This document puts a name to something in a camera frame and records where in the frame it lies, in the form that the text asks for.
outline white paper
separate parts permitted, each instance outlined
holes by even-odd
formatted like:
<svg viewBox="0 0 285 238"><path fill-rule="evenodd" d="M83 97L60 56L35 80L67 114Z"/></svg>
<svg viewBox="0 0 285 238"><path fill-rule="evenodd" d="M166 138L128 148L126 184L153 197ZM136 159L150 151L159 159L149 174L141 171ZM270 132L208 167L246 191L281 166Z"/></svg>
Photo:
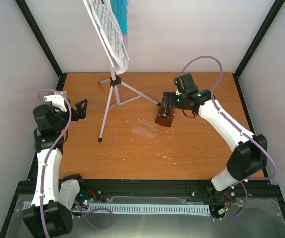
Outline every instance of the white paper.
<svg viewBox="0 0 285 238"><path fill-rule="evenodd" d="M113 14L110 0L104 0L105 10L101 0L90 0L89 4L109 53L114 58L118 66L123 68L123 35Z"/></svg>

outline music stand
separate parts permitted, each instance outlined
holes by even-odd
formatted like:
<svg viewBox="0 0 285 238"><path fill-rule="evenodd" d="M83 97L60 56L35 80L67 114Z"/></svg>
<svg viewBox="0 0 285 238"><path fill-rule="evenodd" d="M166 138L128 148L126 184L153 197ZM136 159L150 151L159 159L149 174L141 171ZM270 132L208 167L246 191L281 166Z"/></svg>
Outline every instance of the music stand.
<svg viewBox="0 0 285 238"><path fill-rule="evenodd" d="M94 25L94 28L96 30L96 33L103 45L103 48L106 52L106 55L108 57L108 60L109 60L109 64L110 64L110 72L111 72L111 77L108 78L108 79L105 79L105 80L102 80L102 81L99 81L98 84L103 84L103 83L107 83L107 82L110 82L110 90L109 90L109 94L108 94L108 98L107 98L107 103L106 103L106 108L105 108L105 113L104 113L104 118L103 118L103 122L102 122L102 127L101 127L101 131L99 133L99 137L98 137L98 142L102 142L102 138L103 138L103 133L104 133L104 128L105 128L105 123L106 123L106 119L107 119L107 114L108 114L108 111L114 107L115 105L122 105L122 104L125 104L127 102L130 102L132 100L135 100L137 98L140 98L140 97L144 97L148 100L150 100L151 102L153 103L156 103L158 106L160 106L160 102L152 99L151 97L148 97L147 95L143 94L142 92L138 91L137 89L131 87L130 85L128 85L127 83L123 82L121 80L121 78L118 76L118 74L121 74L121 73L124 73L127 68L128 68L128 57L126 54L124 54L124 60L123 60L123 67L120 68L117 63L115 62L115 60L113 59L113 57L111 56L111 54L109 53L109 50L107 49L107 46L103 40L103 37L100 33L100 30L99 30L99 27L98 25L96 24L95 20L94 20L94 16L93 16L93 13L91 11L91 8L90 8L90 5L89 5L89 0L84 0L84 4L85 4L85 7L87 9L87 12L92 20L92 23ZM126 45L127 44L127 34L123 34L123 39L124 39L124 44ZM117 85L118 84L121 84L123 86L125 86L126 88L132 90L133 92L137 93L138 96L134 97L134 98L131 98L129 100L126 100L124 102L121 102L120 101L120 98L119 98L119 92L118 92L118 88L117 88ZM113 94L113 91L115 93L115 97L116 97L116 103L114 103L111 107L110 106L110 102L111 102L111 98L112 98L112 94Z"/></svg>

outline white wall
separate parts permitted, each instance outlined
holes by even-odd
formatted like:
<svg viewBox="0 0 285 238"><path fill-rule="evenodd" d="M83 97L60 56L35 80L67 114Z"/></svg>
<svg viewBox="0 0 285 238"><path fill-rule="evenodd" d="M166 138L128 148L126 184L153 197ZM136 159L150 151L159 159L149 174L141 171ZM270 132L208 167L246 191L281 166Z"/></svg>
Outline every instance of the white wall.
<svg viewBox="0 0 285 238"><path fill-rule="evenodd" d="M57 77L14 0L0 0L0 231L34 154L36 93Z"/></svg>
<svg viewBox="0 0 285 238"><path fill-rule="evenodd" d="M247 65L240 83L253 125L268 139L285 200L285 4Z"/></svg>
<svg viewBox="0 0 285 238"><path fill-rule="evenodd" d="M129 0L128 71L177 72L213 55L235 72L274 0ZM27 0L64 72L109 70L83 0ZM190 71L218 71L203 59Z"/></svg>

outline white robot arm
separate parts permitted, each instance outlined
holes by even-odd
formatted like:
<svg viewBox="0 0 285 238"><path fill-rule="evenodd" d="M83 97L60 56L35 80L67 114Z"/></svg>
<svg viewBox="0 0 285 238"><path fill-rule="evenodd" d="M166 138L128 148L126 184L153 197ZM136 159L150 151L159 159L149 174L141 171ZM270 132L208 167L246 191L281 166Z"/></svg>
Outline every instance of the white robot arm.
<svg viewBox="0 0 285 238"><path fill-rule="evenodd" d="M209 198L218 198L225 189L266 166L266 156L247 138L267 149L267 140L263 135L256 136L241 126L215 97L212 101L209 90L198 91L191 74L175 78L174 83L177 92L163 93L162 111L167 112L168 108L192 110L194 116L199 115L217 130L232 151L226 168L210 180L207 189Z"/></svg>
<svg viewBox="0 0 285 238"><path fill-rule="evenodd" d="M73 222L71 209L76 196L80 192L80 183L83 179L80 174L63 178L59 191L59 166L63 151L63 138L58 143L54 142L60 136L69 120L69 112L64 104L63 97L59 94L45 96L46 102L33 110L34 119L38 125L34 132L35 150L38 158L38 175L36 191L32 200L32 206L23 211L22 218L35 238L43 238L44 227L41 215L44 215L47 231L50 237L57 237L72 231ZM71 120L78 121L86 117L87 100L76 103L77 109L71 110ZM41 180L43 180L43 192L41 193ZM40 211L40 197L43 197L43 211Z"/></svg>

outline wooden tabletop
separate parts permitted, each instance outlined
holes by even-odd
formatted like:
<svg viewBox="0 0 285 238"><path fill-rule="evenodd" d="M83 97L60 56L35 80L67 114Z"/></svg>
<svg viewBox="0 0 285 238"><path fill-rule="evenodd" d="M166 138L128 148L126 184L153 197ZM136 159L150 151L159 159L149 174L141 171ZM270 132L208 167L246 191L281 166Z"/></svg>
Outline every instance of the wooden tabletop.
<svg viewBox="0 0 285 238"><path fill-rule="evenodd" d="M161 102L164 91L175 91L178 73L124 73L124 82ZM154 123L158 106L138 98L114 106L106 121L102 143L98 143L109 84L97 82L108 73L69 73L64 85L72 105L87 98L87 117L72 122L64 144L60 177L81 173L87 179L210 179L226 167L231 150L204 119L185 117L180 110L172 127ZM218 73L192 73L199 90L213 87ZM137 96L118 86L121 101ZM221 105L241 125L248 123L231 73L225 73L216 91ZM111 105L116 102L113 95ZM158 131L150 137L131 129L144 121ZM262 171L256 174L263 176Z"/></svg>

